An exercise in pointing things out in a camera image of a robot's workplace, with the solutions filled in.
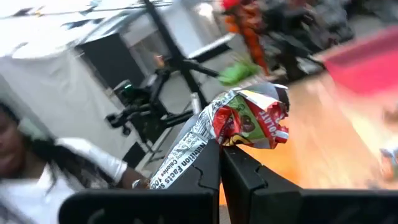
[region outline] white wall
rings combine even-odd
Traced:
[[[39,118],[25,105],[22,100],[11,90],[0,75],[0,101],[10,106],[21,119],[20,129],[33,138],[47,138],[49,131],[39,121]]]
[[[171,6],[157,9],[183,54],[188,55],[204,46],[195,31],[194,23],[191,22],[188,12],[180,1],[175,1]],[[129,46],[132,46],[154,31],[152,18],[146,14],[131,23],[124,38]]]

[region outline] black equipment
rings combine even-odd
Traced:
[[[62,205],[60,224],[216,224],[220,174],[232,224],[398,222],[396,190],[305,190],[211,140],[167,190],[82,192]]]
[[[78,45],[77,49],[84,52],[82,57],[89,65],[95,67],[98,72],[96,77],[104,86],[113,89],[123,80],[130,80],[134,86],[139,86],[145,79],[145,75],[118,33],[84,42]]]
[[[218,223],[219,162],[220,147],[210,141],[169,189],[78,193],[63,203],[59,223]]]
[[[189,110],[182,114],[171,114],[167,112],[159,101],[159,95],[162,87],[170,78],[170,70],[161,68],[156,71],[156,79],[151,86],[136,88],[129,82],[123,83],[115,93],[126,105],[126,109],[120,114],[111,114],[106,117],[112,128],[123,128],[123,134],[129,135],[131,129],[126,125],[127,122],[134,124],[140,138],[145,142],[150,134],[157,130],[165,130],[175,125],[186,122],[193,115]],[[147,129],[145,123],[137,126],[139,121],[155,121],[155,125]]]
[[[319,0],[310,11],[304,7],[291,8],[286,1],[270,0],[262,11],[266,28],[261,32],[261,42],[271,70],[282,65],[292,82],[307,76],[297,58],[315,63],[319,71],[325,66],[311,55],[337,43],[351,40],[354,35],[348,26],[346,13],[340,2]]]
[[[200,55],[196,55],[194,58],[186,58],[184,54],[181,52],[177,44],[174,42],[173,37],[170,35],[166,25],[164,24],[161,16],[156,11],[155,6],[151,3],[150,0],[142,0],[142,2],[146,5],[147,12],[150,14],[154,24],[159,30],[161,37],[167,48],[169,49],[171,58],[168,60],[168,64],[176,70],[179,70],[183,75],[187,85],[192,93],[197,93],[198,98],[200,100],[200,106],[205,108],[208,105],[205,96],[200,90],[199,85],[196,83],[195,79],[192,76],[190,70],[196,70],[200,73],[204,73],[210,77],[217,77],[218,73],[205,68],[200,63],[205,62],[223,52],[231,50],[227,42],[220,42],[217,46],[213,46],[211,49],[206,52],[201,53]]]

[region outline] woman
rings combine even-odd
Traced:
[[[85,188],[131,189],[145,178],[83,139],[32,140],[0,102],[0,223],[58,223],[63,201]]]

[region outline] crumpled wrapper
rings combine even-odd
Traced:
[[[285,143],[289,130],[279,121],[288,111],[287,87],[271,83],[235,88],[217,97],[165,158],[150,180],[150,189],[170,187],[210,139],[222,146],[246,144],[258,149],[274,149]]]

